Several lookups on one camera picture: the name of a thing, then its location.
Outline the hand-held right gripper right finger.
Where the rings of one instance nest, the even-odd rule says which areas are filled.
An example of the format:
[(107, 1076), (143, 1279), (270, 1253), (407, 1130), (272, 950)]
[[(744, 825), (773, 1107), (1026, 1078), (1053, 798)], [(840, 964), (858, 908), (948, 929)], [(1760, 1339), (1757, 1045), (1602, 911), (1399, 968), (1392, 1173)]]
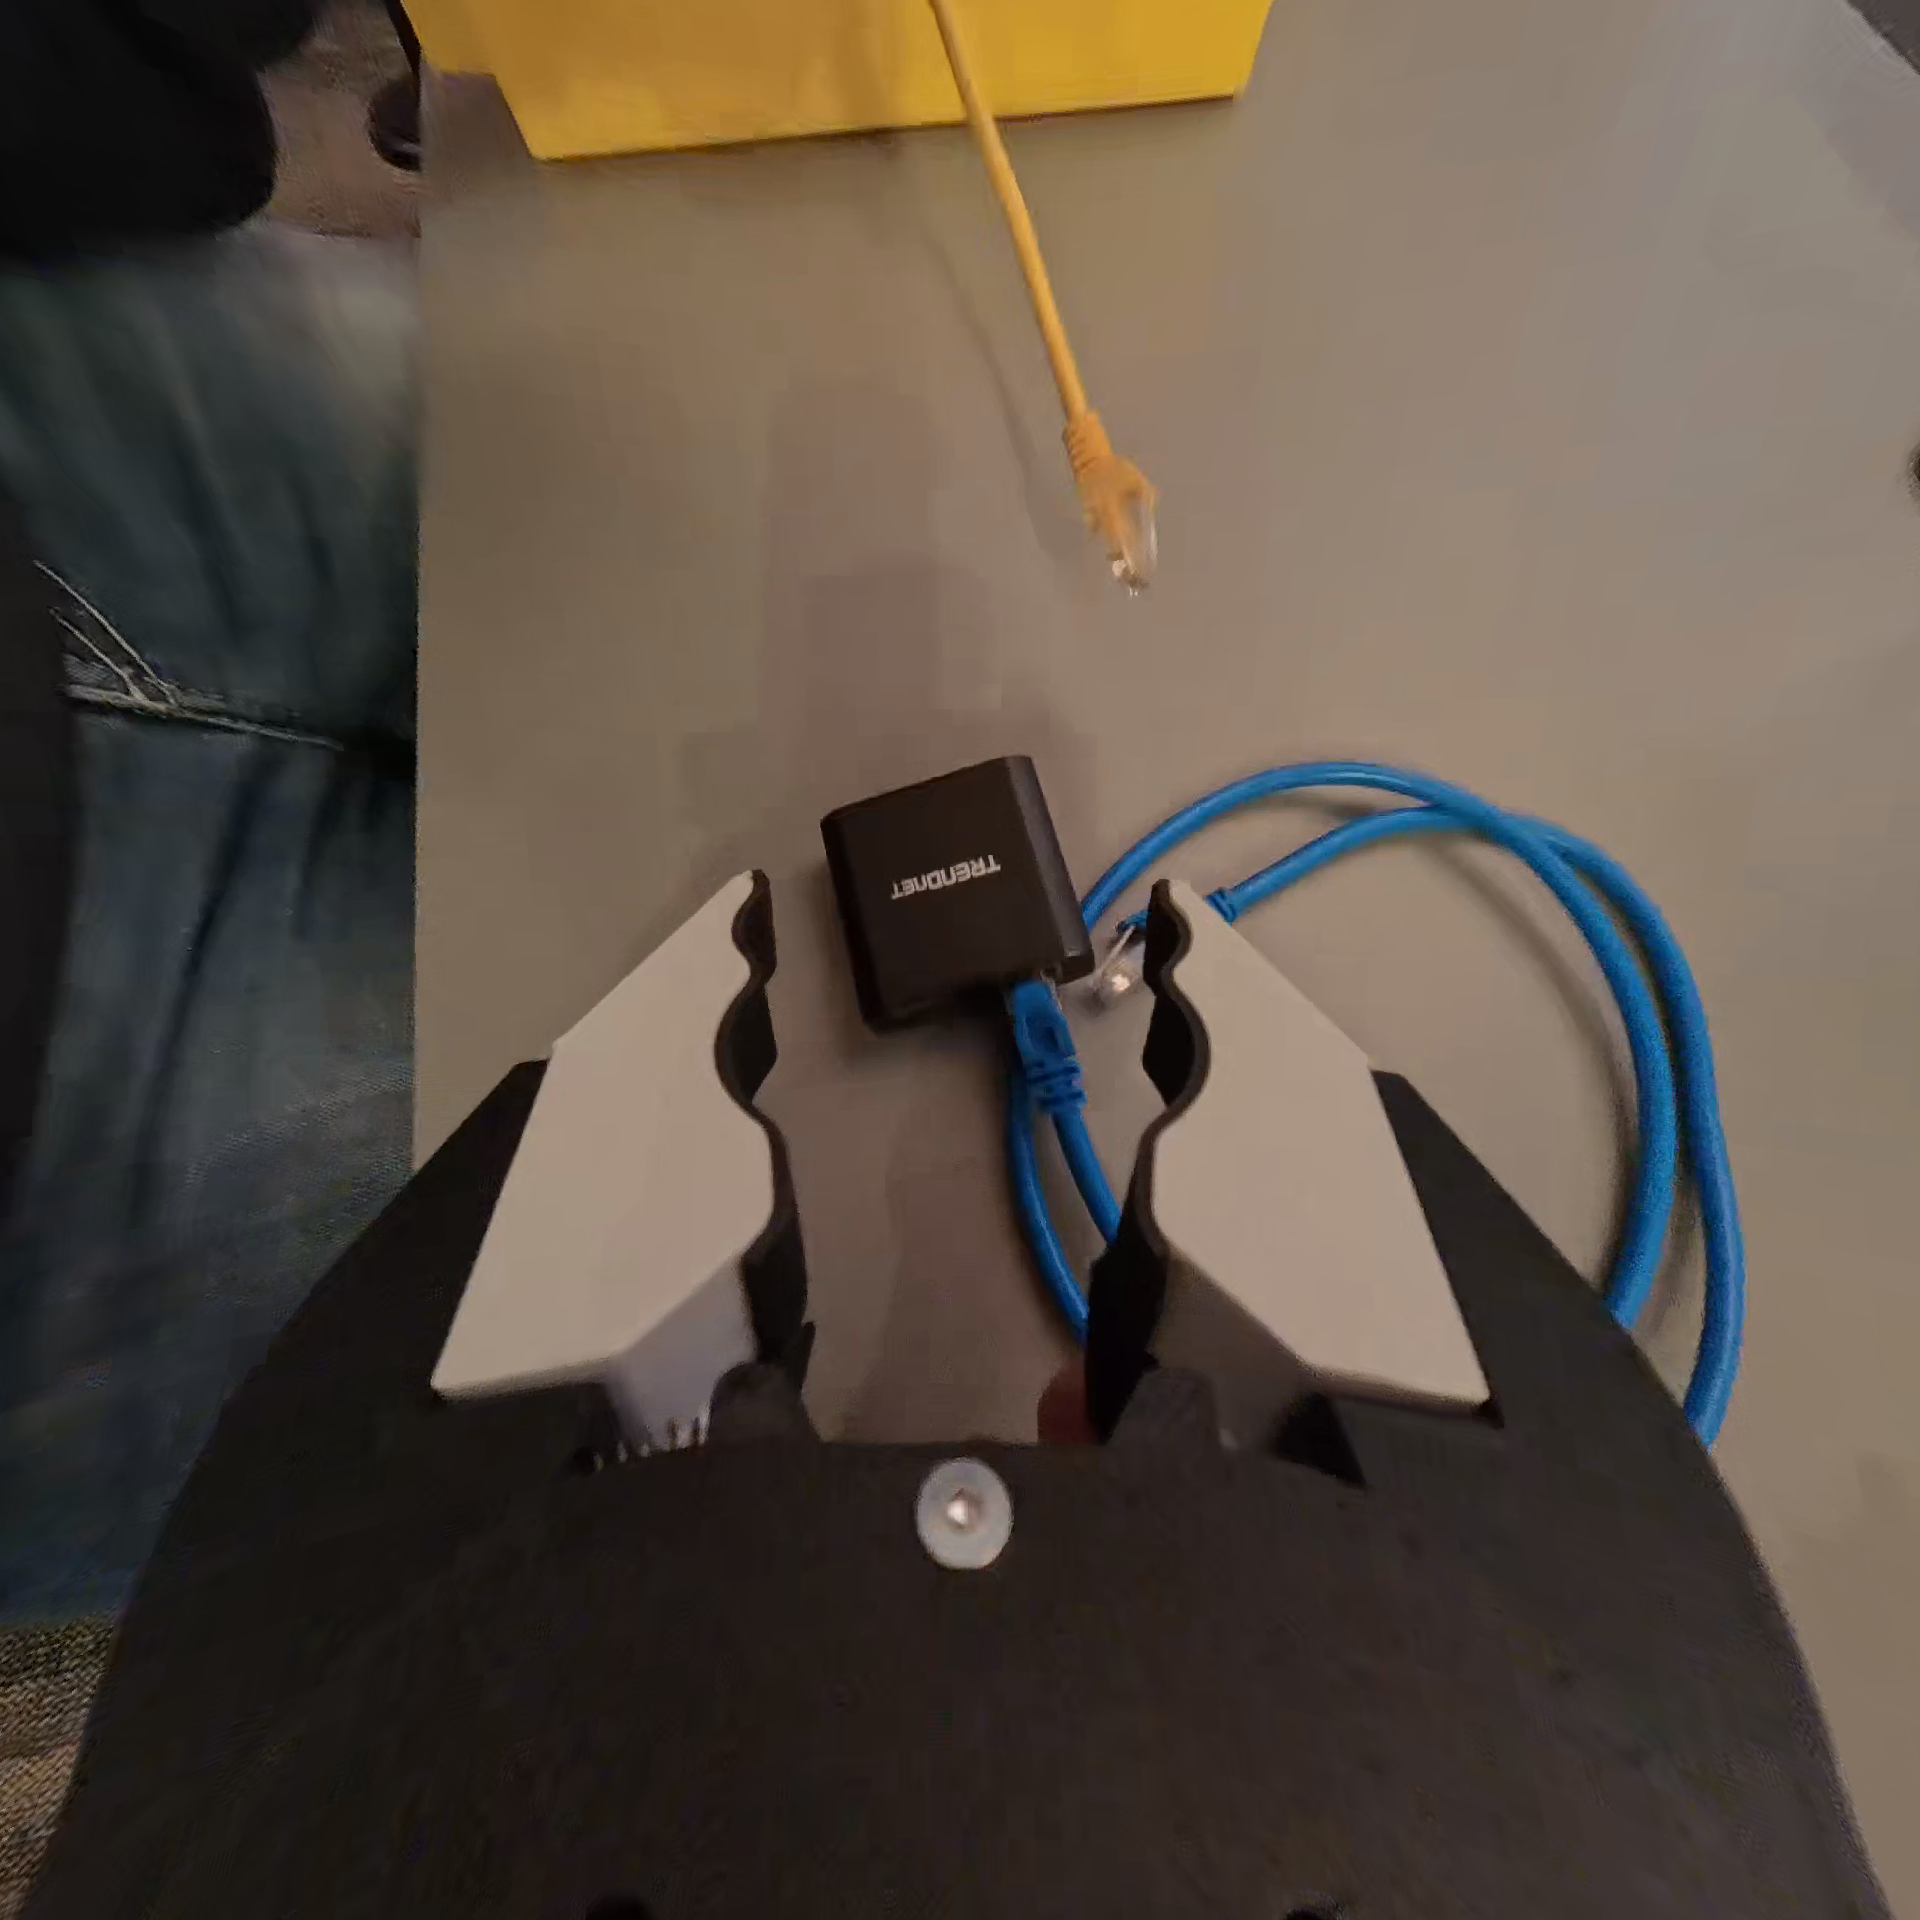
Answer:
[(1183, 881), (1155, 884), (1143, 961), (1161, 1116), (1092, 1267), (1094, 1432), (1151, 1376), (1197, 1381), (1232, 1449), (1335, 1400), (1488, 1415), (1369, 1056)]

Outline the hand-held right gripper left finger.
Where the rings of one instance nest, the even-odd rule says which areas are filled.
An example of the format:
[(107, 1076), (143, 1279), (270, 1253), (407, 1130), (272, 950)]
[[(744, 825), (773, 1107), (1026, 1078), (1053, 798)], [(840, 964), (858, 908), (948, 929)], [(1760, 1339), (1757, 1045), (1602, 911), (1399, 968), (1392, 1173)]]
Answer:
[(726, 881), (554, 1044), (430, 1377), (445, 1403), (596, 1388), (627, 1444), (707, 1439), (742, 1370), (810, 1360), (770, 881)]

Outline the black ethernet splitter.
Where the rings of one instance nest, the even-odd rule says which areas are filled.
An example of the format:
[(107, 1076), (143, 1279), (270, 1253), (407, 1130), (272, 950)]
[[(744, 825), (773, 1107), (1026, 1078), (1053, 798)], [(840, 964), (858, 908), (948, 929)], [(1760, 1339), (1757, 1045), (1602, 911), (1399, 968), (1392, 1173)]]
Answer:
[(1026, 978), (1092, 975), (1094, 947), (1024, 755), (845, 803), (822, 841), (867, 1027), (944, 1019)]

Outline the yellow divided plastic bin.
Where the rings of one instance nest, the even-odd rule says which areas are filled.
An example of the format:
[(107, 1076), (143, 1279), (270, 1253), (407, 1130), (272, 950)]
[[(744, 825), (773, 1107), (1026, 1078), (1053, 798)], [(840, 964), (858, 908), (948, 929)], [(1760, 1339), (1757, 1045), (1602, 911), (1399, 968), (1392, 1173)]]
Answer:
[[(965, 120), (927, 2), (405, 2), (425, 60), (491, 81), (544, 162)], [(1237, 96), (1269, 2), (949, 5), (998, 120)]]

